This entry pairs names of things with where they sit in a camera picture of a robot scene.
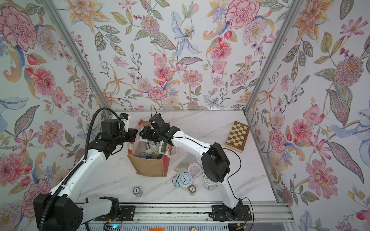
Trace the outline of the burlap canvas bag red trim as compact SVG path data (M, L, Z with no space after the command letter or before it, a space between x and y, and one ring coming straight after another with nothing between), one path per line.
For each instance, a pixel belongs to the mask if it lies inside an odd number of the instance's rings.
M130 163L138 175L151 178L166 177L172 154L172 146L168 144L167 151L164 154L155 152L149 156L145 153L145 150L150 149L148 142L144 141L137 134L135 142L128 144L127 157Z

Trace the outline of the pink round alarm clock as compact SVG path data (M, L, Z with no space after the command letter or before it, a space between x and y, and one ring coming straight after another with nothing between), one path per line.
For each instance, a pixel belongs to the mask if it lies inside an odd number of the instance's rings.
M192 163L188 167L188 173L193 177L193 178L198 178L202 174L202 168L199 164L197 163Z

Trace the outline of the small white digital clock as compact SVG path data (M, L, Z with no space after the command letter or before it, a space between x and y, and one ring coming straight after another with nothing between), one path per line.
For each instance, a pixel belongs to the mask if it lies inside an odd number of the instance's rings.
M148 154L148 155L150 156L150 155L154 154L154 153L155 153L155 151L153 151L153 150L151 150L151 149L147 149L147 150L145 150L145 153L146 153L146 154Z

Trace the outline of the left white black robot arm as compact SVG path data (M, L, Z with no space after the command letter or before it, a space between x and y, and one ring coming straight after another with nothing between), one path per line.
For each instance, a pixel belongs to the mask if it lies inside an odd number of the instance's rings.
M77 205L82 189L96 170L113 154L117 146L134 142L137 130L129 127L130 117L107 119L95 139L88 141L86 154L67 176L50 192L39 194L33 202L37 227L40 231L76 231L82 224L98 217L110 220L121 214L118 199L100 197L95 202Z

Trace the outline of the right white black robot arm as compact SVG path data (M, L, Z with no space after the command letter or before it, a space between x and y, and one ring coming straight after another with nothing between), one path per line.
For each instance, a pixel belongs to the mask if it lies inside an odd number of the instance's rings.
M230 161L224 148L217 142L213 144L199 141L180 130L178 127L165 123L161 114L155 114L149 119L149 126L140 129L139 134L143 140L162 142L174 147L184 149L201 159L206 177L216 183L225 207L225 215L236 220L242 213L243 202L237 197L231 187L229 178Z

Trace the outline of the blue twin-bell clock front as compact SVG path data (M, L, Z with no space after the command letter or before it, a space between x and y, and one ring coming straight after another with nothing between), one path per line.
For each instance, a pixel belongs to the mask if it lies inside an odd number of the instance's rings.
M188 190L193 184L193 177L189 173L177 174L172 180L174 186L182 190Z

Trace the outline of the small grey mini clock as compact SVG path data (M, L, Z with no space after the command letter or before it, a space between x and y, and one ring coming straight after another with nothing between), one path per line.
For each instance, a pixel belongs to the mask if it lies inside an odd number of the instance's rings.
M139 187L134 187L133 188L133 194L136 197L141 197L143 195L143 191Z

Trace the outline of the small beige cylinder clock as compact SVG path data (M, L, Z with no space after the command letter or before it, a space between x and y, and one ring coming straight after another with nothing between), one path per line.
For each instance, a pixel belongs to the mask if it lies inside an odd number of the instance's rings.
M191 196L194 196L196 194L196 192L197 192L197 188L196 188L196 186L191 185L191 186L189 186L188 191L189 191L189 194Z

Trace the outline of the white twin-bell alarm clock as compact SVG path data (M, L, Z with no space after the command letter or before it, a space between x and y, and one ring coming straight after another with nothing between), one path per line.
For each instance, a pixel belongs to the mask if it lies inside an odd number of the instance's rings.
M207 190L213 190L217 187L216 183L211 181L206 175L203 176L202 183Z

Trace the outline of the wooden chessboard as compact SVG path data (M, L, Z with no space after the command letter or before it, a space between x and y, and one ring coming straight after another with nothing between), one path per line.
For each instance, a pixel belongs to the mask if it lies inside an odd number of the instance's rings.
M251 127L249 125L235 121L225 146L242 153L244 151L250 129Z

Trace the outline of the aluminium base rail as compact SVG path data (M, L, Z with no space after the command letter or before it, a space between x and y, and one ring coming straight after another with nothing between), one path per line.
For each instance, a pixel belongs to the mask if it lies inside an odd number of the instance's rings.
M216 221L217 203L131 203L128 218L108 222L99 218L80 231L296 231L285 204L247 203L237 220Z

